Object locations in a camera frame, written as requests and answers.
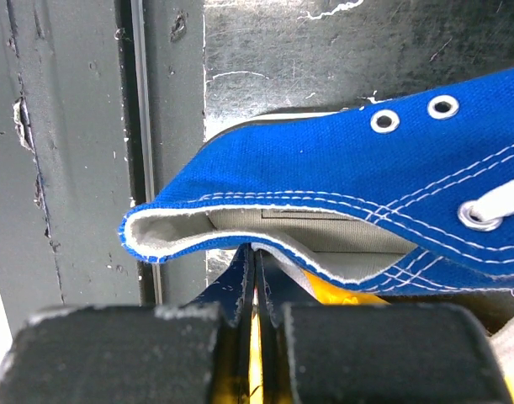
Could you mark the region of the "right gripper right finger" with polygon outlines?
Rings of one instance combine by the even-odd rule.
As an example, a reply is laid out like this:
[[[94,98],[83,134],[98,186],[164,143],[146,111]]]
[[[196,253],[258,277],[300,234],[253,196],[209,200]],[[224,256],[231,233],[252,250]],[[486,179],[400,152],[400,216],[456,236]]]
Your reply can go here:
[[[447,303],[323,305],[255,255],[266,403],[509,403],[480,322]]]

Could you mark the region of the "white shoelace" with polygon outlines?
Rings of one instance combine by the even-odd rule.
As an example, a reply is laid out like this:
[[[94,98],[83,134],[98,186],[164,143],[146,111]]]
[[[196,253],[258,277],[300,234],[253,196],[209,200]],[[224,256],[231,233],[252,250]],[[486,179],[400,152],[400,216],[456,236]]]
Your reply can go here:
[[[499,221],[514,215],[514,179],[481,196],[470,212],[481,222]]]

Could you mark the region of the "blue sneaker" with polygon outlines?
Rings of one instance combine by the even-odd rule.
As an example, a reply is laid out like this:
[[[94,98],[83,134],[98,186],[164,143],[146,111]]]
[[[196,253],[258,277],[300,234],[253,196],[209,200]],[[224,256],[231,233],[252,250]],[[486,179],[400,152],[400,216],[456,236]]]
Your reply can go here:
[[[165,263],[248,243],[292,275],[376,295],[514,290],[514,215],[473,203],[514,179],[514,68],[218,134],[119,227]]]

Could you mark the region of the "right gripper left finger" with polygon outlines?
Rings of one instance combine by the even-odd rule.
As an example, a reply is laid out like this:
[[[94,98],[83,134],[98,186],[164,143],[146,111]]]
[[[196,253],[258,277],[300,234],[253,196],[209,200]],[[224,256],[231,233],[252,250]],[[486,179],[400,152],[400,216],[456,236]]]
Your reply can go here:
[[[252,250],[182,306],[52,306],[0,365],[0,403],[247,403]]]

